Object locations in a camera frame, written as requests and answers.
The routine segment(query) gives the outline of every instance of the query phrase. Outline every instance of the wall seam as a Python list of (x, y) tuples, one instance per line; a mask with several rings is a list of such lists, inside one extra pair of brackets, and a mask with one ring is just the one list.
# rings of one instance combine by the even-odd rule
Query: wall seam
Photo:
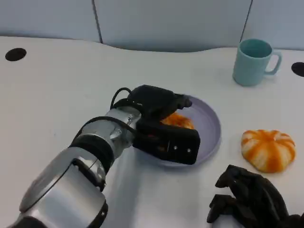
[(246, 20), (245, 20), (244, 28), (243, 28), (242, 35), (241, 35), (241, 39), (239, 40), (239, 42), (241, 42), (242, 39), (243, 39), (243, 35), (244, 35), (244, 32), (245, 32), (245, 28), (246, 28), (247, 21), (248, 21), (248, 18), (249, 18), (249, 14), (250, 14), (250, 11), (251, 11), (252, 3), (253, 3), (253, 0), (251, 0), (251, 3), (250, 3), (250, 5), (249, 5), (248, 14), (247, 14), (247, 17), (246, 17)]
[(94, 18), (95, 18), (95, 22), (96, 22), (96, 27), (97, 27), (97, 31), (98, 31), (98, 36), (99, 36), (99, 42), (103, 43), (103, 38), (101, 36), (101, 30), (100, 30), (100, 24), (99, 24), (99, 19), (98, 19), (95, 0), (92, 0), (92, 6), (93, 6), (93, 12), (94, 12)]

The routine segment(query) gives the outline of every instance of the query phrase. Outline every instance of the teal mug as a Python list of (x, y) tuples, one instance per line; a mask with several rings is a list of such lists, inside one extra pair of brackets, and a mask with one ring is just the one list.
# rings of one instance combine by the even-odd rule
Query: teal mug
[[(266, 71), (272, 55), (279, 57), (275, 68)], [(282, 62), (282, 55), (273, 51), (270, 44), (260, 39), (243, 40), (237, 49), (233, 78), (242, 86), (256, 86), (262, 82), (264, 75), (274, 75)]]

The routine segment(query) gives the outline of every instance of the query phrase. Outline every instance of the black hole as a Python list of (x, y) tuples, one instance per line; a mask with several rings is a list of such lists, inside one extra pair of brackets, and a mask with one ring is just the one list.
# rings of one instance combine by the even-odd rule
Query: black hole
[(27, 51), (23, 48), (14, 48), (10, 51), (8, 51), (5, 55), (6, 60), (14, 62), (18, 61), (27, 54)]
[(301, 77), (304, 77), (304, 63), (294, 63), (291, 66), (291, 70), (296, 74)]

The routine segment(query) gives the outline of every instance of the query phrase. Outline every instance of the plate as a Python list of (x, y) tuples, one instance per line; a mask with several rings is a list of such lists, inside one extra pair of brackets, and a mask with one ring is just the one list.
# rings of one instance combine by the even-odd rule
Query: plate
[[(200, 145), (197, 160), (194, 165), (198, 165), (205, 161), (210, 155), (219, 150), (221, 143), (221, 125), (215, 111), (202, 100), (193, 96), (188, 96), (192, 101), (192, 106), (177, 110), (177, 112), (192, 120), (194, 128), (199, 132)], [(169, 167), (187, 167), (186, 165), (171, 161), (163, 161), (149, 154), (152, 160), (157, 163)]]

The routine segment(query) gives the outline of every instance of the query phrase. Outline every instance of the table surface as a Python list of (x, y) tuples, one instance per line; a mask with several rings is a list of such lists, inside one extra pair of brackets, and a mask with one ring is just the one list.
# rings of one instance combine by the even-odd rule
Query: table surface
[[(5, 60), (12, 48), (27, 55)], [(218, 114), (220, 150), (202, 165), (170, 169), (132, 148), (107, 176), (109, 214), (105, 228), (205, 228), (214, 184), (229, 164), (255, 171), (240, 152), (247, 129), (278, 129), (292, 136), (295, 162), (280, 174), (267, 174), (290, 213), (304, 211), (304, 78), (291, 71), (304, 52), (282, 50), (281, 69), (256, 87), (232, 77), (235, 48), (194, 53), (120, 50), (75, 40), (0, 38), (0, 227), (18, 216), (30, 183), (90, 118), (105, 114), (120, 87), (142, 84), (198, 97)], [(213, 227), (239, 227), (222, 217)]]

